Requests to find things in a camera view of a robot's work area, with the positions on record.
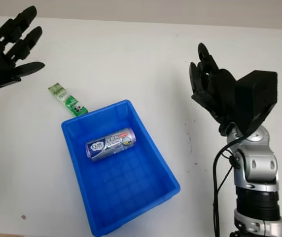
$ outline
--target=logo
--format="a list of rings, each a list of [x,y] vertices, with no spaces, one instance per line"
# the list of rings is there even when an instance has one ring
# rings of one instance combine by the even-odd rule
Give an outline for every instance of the logo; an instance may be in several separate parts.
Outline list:
[[[92,151],[101,151],[104,148],[104,143],[101,141],[95,142],[91,145]]]

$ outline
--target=white tabletop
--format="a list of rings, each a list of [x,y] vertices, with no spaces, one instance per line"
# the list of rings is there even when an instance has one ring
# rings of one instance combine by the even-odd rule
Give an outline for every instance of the white tabletop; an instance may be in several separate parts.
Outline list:
[[[36,25],[43,36],[25,61],[46,67],[0,89],[0,233],[91,236],[60,127],[72,116],[47,90],[59,82],[90,110],[131,100],[181,186],[109,236],[212,236],[212,162],[226,139],[190,98],[188,68],[201,41],[237,79],[278,72],[279,101],[264,125],[279,163],[282,215],[282,30],[47,18]],[[228,167],[219,163],[219,179]],[[223,237],[236,229],[235,198],[230,175],[219,197]]]

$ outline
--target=white wall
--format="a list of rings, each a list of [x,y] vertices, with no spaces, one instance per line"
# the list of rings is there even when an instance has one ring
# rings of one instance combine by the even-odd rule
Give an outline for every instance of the white wall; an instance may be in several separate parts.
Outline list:
[[[282,0],[0,0],[0,16],[30,5],[39,17],[282,29]]]

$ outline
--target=silver cylindrical package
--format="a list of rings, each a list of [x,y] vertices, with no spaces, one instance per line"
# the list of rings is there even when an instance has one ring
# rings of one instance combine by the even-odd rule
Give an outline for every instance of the silver cylindrical package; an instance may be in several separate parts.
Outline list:
[[[136,143],[136,136],[131,128],[125,128],[106,137],[86,143],[86,154],[92,161],[98,161],[108,156],[131,148]]]

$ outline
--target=product label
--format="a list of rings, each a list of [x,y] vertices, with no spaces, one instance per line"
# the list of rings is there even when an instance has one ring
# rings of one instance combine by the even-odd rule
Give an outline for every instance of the product label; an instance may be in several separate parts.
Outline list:
[[[88,110],[71,96],[59,83],[49,87],[50,92],[60,100],[75,116],[88,113]]]

